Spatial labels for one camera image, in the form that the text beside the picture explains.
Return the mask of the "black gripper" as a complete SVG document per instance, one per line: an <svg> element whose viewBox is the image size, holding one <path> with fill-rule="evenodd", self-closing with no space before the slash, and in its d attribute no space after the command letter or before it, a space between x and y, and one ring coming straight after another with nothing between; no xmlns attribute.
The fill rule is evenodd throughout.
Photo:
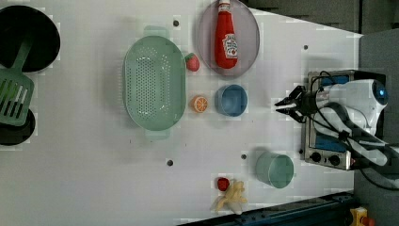
<svg viewBox="0 0 399 226"><path fill-rule="evenodd" d="M308 91L304 86L297 86L290 93L290 97L285 97L281 101L275 103L275 106L291 104L295 104L295 106L293 108L279 108L276 109L277 112L291 115L295 121L304 123L306 117L309 117L317 111L315 91Z"/></svg>

